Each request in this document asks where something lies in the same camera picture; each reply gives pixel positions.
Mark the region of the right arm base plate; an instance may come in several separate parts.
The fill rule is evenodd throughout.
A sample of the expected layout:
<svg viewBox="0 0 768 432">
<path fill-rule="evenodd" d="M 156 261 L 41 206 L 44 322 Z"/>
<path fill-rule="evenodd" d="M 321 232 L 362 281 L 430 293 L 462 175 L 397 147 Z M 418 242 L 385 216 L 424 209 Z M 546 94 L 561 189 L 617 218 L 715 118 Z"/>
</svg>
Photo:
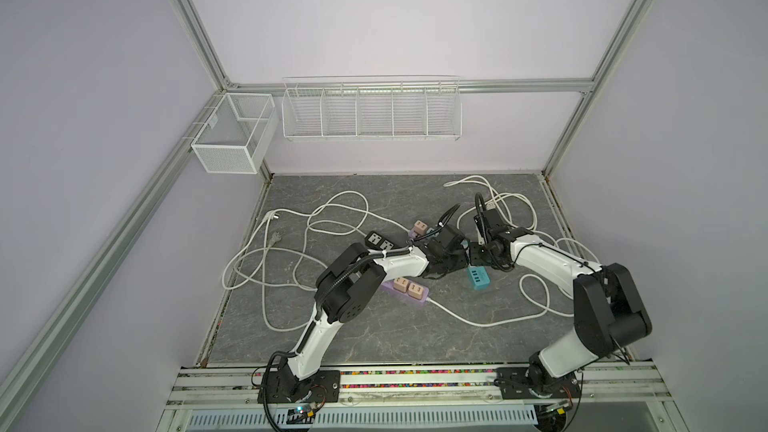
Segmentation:
<svg viewBox="0 0 768 432">
<path fill-rule="evenodd" d="M 500 367 L 496 370 L 493 385 L 498 387 L 503 399 L 578 399 L 581 397 L 580 382 L 573 372 L 551 377 L 542 367 Z"/>
</svg>

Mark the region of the teal power strip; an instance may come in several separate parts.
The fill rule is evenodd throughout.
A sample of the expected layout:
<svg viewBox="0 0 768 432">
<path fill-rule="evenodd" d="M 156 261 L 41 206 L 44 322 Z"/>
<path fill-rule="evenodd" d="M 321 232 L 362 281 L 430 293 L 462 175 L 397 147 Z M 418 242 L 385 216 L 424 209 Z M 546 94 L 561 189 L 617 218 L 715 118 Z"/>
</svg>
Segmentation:
<svg viewBox="0 0 768 432">
<path fill-rule="evenodd" d="M 467 272 L 475 291 L 484 290 L 490 286 L 491 279 L 483 266 L 470 266 Z"/>
</svg>

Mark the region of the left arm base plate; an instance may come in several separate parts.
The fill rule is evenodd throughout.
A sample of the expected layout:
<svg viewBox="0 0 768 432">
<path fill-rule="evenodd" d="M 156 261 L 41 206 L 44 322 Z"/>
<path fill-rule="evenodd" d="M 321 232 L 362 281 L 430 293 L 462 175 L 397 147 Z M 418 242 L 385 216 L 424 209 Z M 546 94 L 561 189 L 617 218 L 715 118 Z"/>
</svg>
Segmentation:
<svg viewBox="0 0 768 432">
<path fill-rule="evenodd" d="M 311 377 L 297 380 L 288 369 L 270 371 L 266 386 L 260 385 L 258 402 L 268 404 L 336 403 L 341 391 L 341 372 L 321 369 Z"/>
</svg>

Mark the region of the purple power strip front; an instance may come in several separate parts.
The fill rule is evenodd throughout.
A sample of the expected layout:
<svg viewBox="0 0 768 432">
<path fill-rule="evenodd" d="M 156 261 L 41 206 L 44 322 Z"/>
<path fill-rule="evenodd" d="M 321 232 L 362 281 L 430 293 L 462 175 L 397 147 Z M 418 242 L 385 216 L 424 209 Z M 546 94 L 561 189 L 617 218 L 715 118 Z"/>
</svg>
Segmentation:
<svg viewBox="0 0 768 432">
<path fill-rule="evenodd" d="M 401 300 L 424 305 L 429 299 L 429 289 L 405 277 L 388 280 L 381 288 Z"/>
</svg>

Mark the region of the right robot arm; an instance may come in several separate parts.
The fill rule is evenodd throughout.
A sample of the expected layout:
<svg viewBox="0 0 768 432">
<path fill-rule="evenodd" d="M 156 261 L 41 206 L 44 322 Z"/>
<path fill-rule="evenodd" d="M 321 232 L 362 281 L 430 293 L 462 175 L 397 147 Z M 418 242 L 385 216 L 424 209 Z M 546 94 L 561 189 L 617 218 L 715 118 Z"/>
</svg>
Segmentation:
<svg viewBox="0 0 768 432">
<path fill-rule="evenodd" d="M 529 359 L 526 382 L 534 394 L 554 393 L 576 370 L 651 334 L 651 319 L 625 266 L 587 261 L 548 245 L 532 231 L 505 223 L 496 209 L 477 212 L 474 222 L 482 241 L 469 244 L 472 265 L 501 271 L 522 266 L 572 297 L 572 328 Z"/>
</svg>

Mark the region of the black power strip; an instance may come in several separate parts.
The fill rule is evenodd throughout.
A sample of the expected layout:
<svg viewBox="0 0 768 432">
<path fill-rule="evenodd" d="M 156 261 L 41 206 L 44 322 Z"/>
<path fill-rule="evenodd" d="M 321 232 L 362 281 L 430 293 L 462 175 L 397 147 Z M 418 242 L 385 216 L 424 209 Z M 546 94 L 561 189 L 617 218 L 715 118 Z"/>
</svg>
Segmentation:
<svg viewBox="0 0 768 432">
<path fill-rule="evenodd" d="M 376 231 L 370 231 L 365 236 L 364 243 L 368 249 L 377 251 L 390 251 L 398 248 L 392 240 Z"/>
</svg>

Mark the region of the pink plug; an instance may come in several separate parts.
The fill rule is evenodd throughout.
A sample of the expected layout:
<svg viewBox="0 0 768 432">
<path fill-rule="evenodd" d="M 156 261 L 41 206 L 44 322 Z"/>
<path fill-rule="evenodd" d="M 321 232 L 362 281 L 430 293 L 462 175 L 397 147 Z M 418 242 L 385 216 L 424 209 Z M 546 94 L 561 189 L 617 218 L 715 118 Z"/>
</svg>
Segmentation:
<svg viewBox="0 0 768 432">
<path fill-rule="evenodd" d="M 412 229 L 420 230 L 421 233 L 422 233 L 421 236 L 423 236 L 423 235 L 425 235 L 427 233 L 427 231 L 429 229 L 429 226 L 426 223 L 422 222 L 421 220 L 417 220 L 414 223 Z"/>
</svg>

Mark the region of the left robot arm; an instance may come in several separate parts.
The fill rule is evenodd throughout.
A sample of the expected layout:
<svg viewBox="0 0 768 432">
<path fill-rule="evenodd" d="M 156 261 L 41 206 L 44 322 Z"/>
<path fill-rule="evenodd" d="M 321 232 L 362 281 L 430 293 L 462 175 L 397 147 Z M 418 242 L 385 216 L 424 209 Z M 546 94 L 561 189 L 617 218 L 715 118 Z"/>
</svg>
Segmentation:
<svg viewBox="0 0 768 432">
<path fill-rule="evenodd" d="M 309 323 L 292 350 L 277 351 L 262 373 L 259 391 L 276 385 L 290 397 L 318 374 L 323 358 L 341 327 L 368 306 L 385 282 L 400 278 L 438 280 L 469 265 L 468 239 L 445 225 L 407 245 L 371 231 L 348 246 L 316 280 Z"/>
</svg>

